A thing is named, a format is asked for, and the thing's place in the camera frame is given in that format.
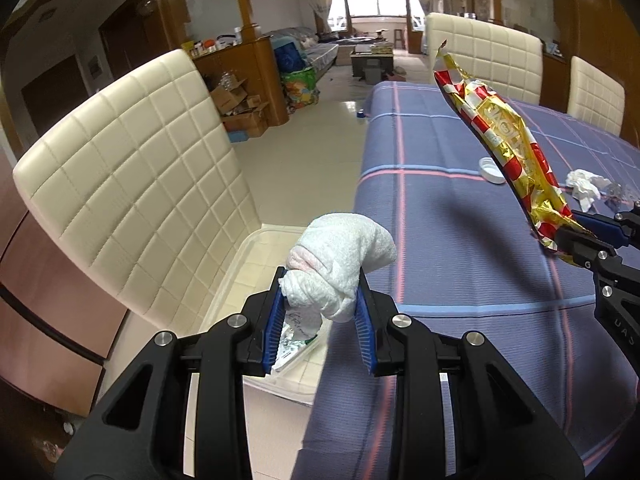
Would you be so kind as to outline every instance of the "blue object on floor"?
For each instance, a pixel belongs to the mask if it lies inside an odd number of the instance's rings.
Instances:
[[[249,136],[246,134],[244,130],[238,130],[236,132],[228,132],[229,140],[231,142],[245,142],[249,139]]]

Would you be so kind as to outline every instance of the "wall picture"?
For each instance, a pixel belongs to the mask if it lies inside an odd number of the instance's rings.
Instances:
[[[102,74],[102,67],[100,66],[100,62],[98,61],[98,56],[93,56],[88,63],[89,74],[94,79],[98,79],[100,74]]]

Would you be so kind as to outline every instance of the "white bottle cap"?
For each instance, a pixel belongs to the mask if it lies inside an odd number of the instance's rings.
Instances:
[[[479,161],[480,174],[492,184],[504,184],[504,175],[490,156],[484,156]]]

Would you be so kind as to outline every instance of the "blue gripper pad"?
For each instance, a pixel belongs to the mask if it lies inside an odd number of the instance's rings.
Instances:
[[[599,218],[587,213],[577,211],[573,211],[573,213],[575,221],[585,229],[591,231],[598,240],[616,249],[629,245],[629,238],[625,236],[620,225],[603,222]]]
[[[373,374],[378,367],[376,357],[376,334],[373,330],[373,323],[369,315],[367,303],[360,287],[356,294],[356,309],[354,314],[358,342],[360,343],[360,354],[362,361],[367,366],[369,373]]]
[[[271,306],[271,313],[267,321],[267,327],[264,330],[264,353],[262,354],[262,369],[264,373],[270,374],[271,368],[276,363],[278,357],[278,346],[280,345],[280,336],[282,335],[282,325],[285,317],[284,296],[282,290],[278,287],[276,297]]]

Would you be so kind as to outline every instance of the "doorway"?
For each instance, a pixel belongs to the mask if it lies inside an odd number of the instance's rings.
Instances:
[[[98,28],[114,79],[151,61],[156,55],[146,36],[136,1],[127,0]]]
[[[67,57],[22,88],[39,137],[88,97],[76,56]]]

